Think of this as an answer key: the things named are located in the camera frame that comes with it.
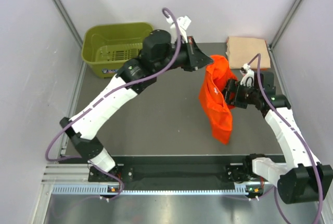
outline orange bag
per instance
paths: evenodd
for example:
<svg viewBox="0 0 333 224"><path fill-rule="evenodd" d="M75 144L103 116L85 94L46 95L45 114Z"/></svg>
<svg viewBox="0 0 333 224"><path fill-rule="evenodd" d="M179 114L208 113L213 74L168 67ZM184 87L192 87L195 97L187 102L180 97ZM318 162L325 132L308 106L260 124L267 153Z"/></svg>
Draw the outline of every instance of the orange bag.
<svg viewBox="0 0 333 224"><path fill-rule="evenodd" d="M236 80L237 77L232 73L225 57L212 55L211 58L214 63L206 67L199 100L209 118L213 137L223 144L228 144L233 130L233 116L230 109L234 107L226 104L221 91L226 86L228 79Z"/></svg>

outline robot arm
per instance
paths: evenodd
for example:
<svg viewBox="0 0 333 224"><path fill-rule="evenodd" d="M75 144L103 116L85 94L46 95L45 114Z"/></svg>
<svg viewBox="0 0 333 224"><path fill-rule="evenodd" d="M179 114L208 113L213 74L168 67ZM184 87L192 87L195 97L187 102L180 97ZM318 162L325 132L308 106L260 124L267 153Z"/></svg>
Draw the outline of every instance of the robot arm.
<svg viewBox="0 0 333 224"><path fill-rule="evenodd" d="M171 17L167 21L171 24L171 33L175 38L175 24ZM180 27L183 41L177 59L169 70L180 67L184 71L191 72L211 64L213 60L199 49L192 36L186 35L185 30L190 23L190 19L188 17L180 17L177 23ZM78 119L66 130L66 134L82 158L105 172L110 172L115 167L114 160L97 139L96 134L120 107L142 93L149 85L155 83L157 79L153 78L137 83L113 93L112 91L126 83L146 78L161 71L170 63L174 53L175 48L171 44L171 34L164 30L152 31L144 39L143 48L139 56L128 60L117 71L107 87L83 111L71 119L63 118L60 121L60 125L65 127L86 112L83 118Z"/></svg>
<svg viewBox="0 0 333 224"><path fill-rule="evenodd" d="M314 170L309 155L295 132L300 136L302 134L293 118L288 99L284 95L276 95L274 74L268 71L260 72L262 87L270 103L290 126L287 126L266 103L259 88L257 73L251 70L248 64L241 68L241 73L243 78L240 82L227 82L223 90L226 103L244 109L248 104L255 105L272 128L286 160L286 167L283 167L275 164L264 154L251 154L246 156L243 162L244 173L252 178L263 177L273 184L277 187L281 199L287 204L317 201L318 187ZM333 179L333 170L330 165L322 165L312 152L311 156L317 164L325 198Z"/></svg>

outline table surface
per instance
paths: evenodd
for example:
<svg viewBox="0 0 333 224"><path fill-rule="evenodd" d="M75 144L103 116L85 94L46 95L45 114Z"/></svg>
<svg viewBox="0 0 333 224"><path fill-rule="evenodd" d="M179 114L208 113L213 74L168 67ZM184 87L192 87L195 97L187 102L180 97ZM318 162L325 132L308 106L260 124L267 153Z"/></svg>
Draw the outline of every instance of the table surface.
<svg viewBox="0 0 333 224"><path fill-rule="evenodd" d="M259 201L251 202L219 195L123 195L110 203L101 201L97 197L77 205L85 197L87 196L53 195L51 202L54 205L54 213L63 217L54 218L52 211L48 211L45 223L285 224L276 208L273 192ZM292 205L280 203L280 205L292 224L312 223L317 211L313 202Z"/></svg>
<svg viewBox="0 0 333 224"><path fill-rule="evenodd" d="M207 55L226 53L225 43L198 46ZM239 70L233 71L241 77ZM212 137L209 120L198 100L204 73L205 69L176 69L162 74L117 111L97 137L111 155L281 154L273 131L254 106L232 110L233 132L228 145ZM109 81L98 78L87 67L76 112L84 109ZM280 94L276 76L275 85ZM66 154L77 154L71 143Z"/></svg>

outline purple cable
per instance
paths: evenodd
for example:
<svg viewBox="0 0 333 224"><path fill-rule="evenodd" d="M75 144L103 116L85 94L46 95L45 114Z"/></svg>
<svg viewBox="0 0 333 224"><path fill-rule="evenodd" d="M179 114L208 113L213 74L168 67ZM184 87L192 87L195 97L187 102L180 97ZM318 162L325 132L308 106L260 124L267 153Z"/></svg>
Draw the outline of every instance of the purple cable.
<svg viewBox="0 0 333 224"><path fill-rule="evenodd" d="M109 93L105 94L103 98L100 98L96 104L94 104L93 108L96 107L98 104L100 104L106 97L110 96L112 93L114 93L115 91L117 90L120 90L122 88L125 88L125 87L128 87L128 86L131 86L131 85L135 85L135 84L138 84L138 83L141 83L141 82L145 82L147 80L150 80L152 78L155 78L159 75L161 75L162 73L166 72L172 65L173 63L176 61L177 57L178 57L178 54L179 54L179 51L181 49L181 32L180 32L180 29L178 27L178 24L177 24L177 19L176 17L173 15L173 13L166 7L163 7L162 8L162 13L167 17L171 17L175 26L176 26L176 31L177 31L177 42L176 42L176 50L175 50L175 53L172 57L172 59L170 60L170 62L166 65L166 67L164 67L161 71L151 75L151 76L148 76L148 77L145 77L145 78L141 78L139 80L135 80L135 81L131 81L129 83L126 83L124 85L121 85L115 89L113 89L112 91L110 91ZM70 122L65 128L63 128L51 141L51 143L48 145L47 149L46 149L46 152L45 152L45 159L49 162L59 162L59 161L63 161L63 160L67 160L67 159L71 159L71 158L81 158L80 156L65 156L65 157L61 157L61 158L56 158L56 159L51 159L49 158L49 152L52 148L52 146L54 145L54 143L58 140L58 138L68 129L70 128L73 124L75 124L78 120L80 120L81 118L83 118L86 114L88 114L93 108L90 108L88 109L87 111L85 111L84 113L82 113L79 117L77 117L74 121Z"/></svg>
<svg viewBox="0 0 333 224"><path fill-rule="evenodd" d="M258 58L258 66L257 66L257 79L258 79L258 84L259 84L259 88L260 88L260 91L261 91L261 94L263 95L266 103L268 104L268 106L271 108L272 111L274 111L274 113L294 132L294 134L300 139L301 143L303 144L308 156L309 156L309 159L310 159L310 162L311 162L311 165L313 167L313 171L314 171L314 175L315 175L315 178L316 178L316 182L317 182L317 185L318 185L318 195L319 195L319 200L318 200L318 211L317 211L317 214L316 214L316 217L313 221L313 224L317 224L320 220L320 217L321 217L321 212L322 212L322 209L323 209L323 187L322 187L322 182L321 182L321 179L320 179L320 176L319 176L319 173L318 173L318 170L317 170L317 166L313 160L313 157L312 157L312 154L311 154L311 150L308 146L308 144L305 142L305 140L303 139L303 137L297 132L297 130L295 130L291 124L289 124L289 122L280 114L278 113L278 111L275 109L275 107L272 105L272 103L270 102L270 100L268 99L266 93L265 93L265 90L264 88L262 87L262 84L261 84L261 78L260 78L260 61L261 61L261 54L257 54L248 64L252 63L256 58ZM275 202L276 202L276 205L277 205L277 208L282 216L282 218L287 222L287 223L290 223L287 218L285 217L285 215L283 214L283 212L281 211L281 208L280 208L280 205L278 203L278 200L277 200L277 194L276 194L276 190L275 190L275 193L274 193L274 196L275 196Z"/></svg>
<svg viewBox="0 0 333 224"><path fill-rule="evenodd" d="M164 67L161 71L159 71L159 72L157 72L157 73L155 73L155 74L153 74L153 75L151 75L151 76L148 76L148 77L145 77L145 78L141 78L141 79L139 79L139 80L135 80L135 81L131 81L131 82L129 82L129 83L126 83L126 84L124 84L124 85L122 85L122 86L119 86L119 87L117 87L117 88L115 88L115 89L113 89L112 91L110 91L109 93L107 93L107 94L105 94L104 96L103 96L103 98L100 98L94 105L93 105L93 108L94 107L96 107L98 104L100 104L106 97L108 97L108 96L110 96L112 93L114 93L115 91L117 91L117 90L120 90L120 89L122 89L122 88L125 88L125 87L128 87L128 86L131 86L131 85L135 85L135 84L138 84L138 83L141 83L141 82L145 82L145 81L147 81L147 80L150 80L150 79L152 79L152 78L155 78L155 77L157 77L157 76L159 76L159 75L161 75L162 73L164 73L164 72L166 72L172 65L173 65L173 63L176 61L176 59L177 59L177 57L178 57L178 54L179 54L179 52L180 52L180 49L181 49L181 31L180 31L180 29L179 29L179 27L178 27L178 24L177 24L177 19L176 19L176 17L173 15L173 13L168 9L168 8L166 8L166 7L163 7L162 8L162 13L167 17L167 18L169 18L169 17L171 17L172 18L172 20L173 20L173 22L174 22L174 24L175 24L175 26L176 26L176 31L177 31L177 42L176 42L176 50L175 50L175 53L174 53L174 55L173 55L173 57L172 57L172 59L170 60L170 62L166 65L166 67ZM47 147L47 149L46 149L46 151L45 151L45 159L47 160L47 161L49 161L49 162L59 162L59 161L63 161L63 160L67 160L67 159L71 159L71 158L81 158L80 156L65 156L65 157L61 157L61 158L57 158L57 159L51 159L51 158L49 158L49 152L50 152L50 150L51 150L51 148L52 148L52 146L54 145L54 143L58 140L58 138L68 129L68 128L70 128L74 123L76 123L78 120L80 120L81 118L83 118L86 114L88 114L89 112L91 112L91 110L93 109L93 108L90 108L90 109L88 109L87 111L85 111L85 112L83 112L79 117L77 117L74 121L72 121L72 122L70 122L67 126L65 126L54 138L53 138L53 140L51 141L51 143L48 145L48 147ZM119 190L119 192L118 192L118 194L117 195L115 195L113 198L111 198L112 200L114 200L114 199L116 199L116 198L118 198L119 196L120 196L120 194L121 194L121 192L124 190L124 188L125 188L125 185L124 185L124 183L122 182L122 180L120 180L118 177L116 177L116 176L114 176L114 175L112 175L112 174L110 174L110 173L107 173L107 172L105 172L105 171L103 171L103 170L101 170L99 167L97 167L97 166L95 166L95 165L93 165L98 171L100 171L100 172L102 172L102 173L104 173L105 175L107 175L107 176L109 176L109 177L111 177L111 178L113 178L113 179L115 179L116 181L118 181L119 182L119 184L120 184L120 190ZM70 207L70 209L69 210L71 210L71 209L73 209L74 207L76 207L76 206L78 206L79 204L81 204L82 202L84 202L85 200L88 200L88 199L91 199L91 198L96 198L97 196L89 196L89 197L86 197L86 198L84 198L84 199L82 199L82 200L80 200L78 203L76 203L76 204L74 204L72 207ZM63 214L61 214L60 215L60 217L58 217L58 218L61 218L62 216L64 216L65 214L67 214L68 213L68 211L66 211L65 213L63 213Z"/></svg>
<svg viewBox="0 0 333 224"><path fill-rule="evenodd" d="M120 190L118 191L118 193L112 197L112 198L109 198L109 200L113 201L115 200L116 198L118 198L120 196L120 194L123 192L124 188L125 188L125 184L122 182L122 180L120 180L118 177L110 174L110 173L107 173L103 170L101 170L99 167L93 165L98 171L104 173L105 175L115 179L116 181L119 182L119 185L120 185ZM52 202L52 214L54 216L54 218L56 219L61 219L62 217L64 217L66 214L68 214L73 208L79 206L81 203L85 202L86 200L89 200L89 199L97 199L97 198L100 198L100 196L96 196L96 195L90 195L86 198L83 198L81 200L79 200L78 202L74 203L72 206L70 206L66 211L64 211L61 215L57 215L55 213L55 209L54 209L54 203Z"/></svg>

